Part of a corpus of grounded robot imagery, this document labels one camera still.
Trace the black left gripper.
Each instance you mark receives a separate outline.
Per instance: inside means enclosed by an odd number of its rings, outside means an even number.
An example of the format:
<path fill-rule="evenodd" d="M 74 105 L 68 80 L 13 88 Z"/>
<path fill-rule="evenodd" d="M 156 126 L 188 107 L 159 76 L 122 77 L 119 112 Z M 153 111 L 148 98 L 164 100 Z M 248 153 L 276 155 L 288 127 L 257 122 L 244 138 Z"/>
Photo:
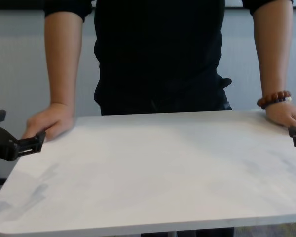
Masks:
<path fill-rule="evenodd" d="M 0 110 L 0 122 L 5 120 L 6 110 Z M 18 156 L 39 153 L 42 149 L 46 133 L 37 133 L 31 138 L 17 140 L 8 131 L 0 127 L 0 159 L 15 161 Z"/>

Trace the person's left hand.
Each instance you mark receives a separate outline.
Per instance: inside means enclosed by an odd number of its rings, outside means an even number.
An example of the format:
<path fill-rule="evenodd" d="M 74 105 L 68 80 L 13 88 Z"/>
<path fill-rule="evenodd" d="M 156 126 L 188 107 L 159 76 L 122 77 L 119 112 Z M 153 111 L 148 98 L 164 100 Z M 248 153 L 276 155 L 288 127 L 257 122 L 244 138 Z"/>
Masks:
<path fill-rule="evenodd" d="M 289 128 L 296 127 L 296 105 L 279 102 L 266 107 L 267 117 L 275 124 Z"/>

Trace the person's right hand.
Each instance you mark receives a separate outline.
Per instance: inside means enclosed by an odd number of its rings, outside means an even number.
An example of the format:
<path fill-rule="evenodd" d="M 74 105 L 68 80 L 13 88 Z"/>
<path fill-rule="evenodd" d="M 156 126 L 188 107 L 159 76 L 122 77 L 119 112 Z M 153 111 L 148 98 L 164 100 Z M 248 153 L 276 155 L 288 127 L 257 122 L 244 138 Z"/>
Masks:
<path fill-rule="evenodd" d="M 51 141 L 74 126 L 74 106 L 51 103 L 50 106 L 27 120 L 23 139 L 45 132 L 45 141 Z"/>

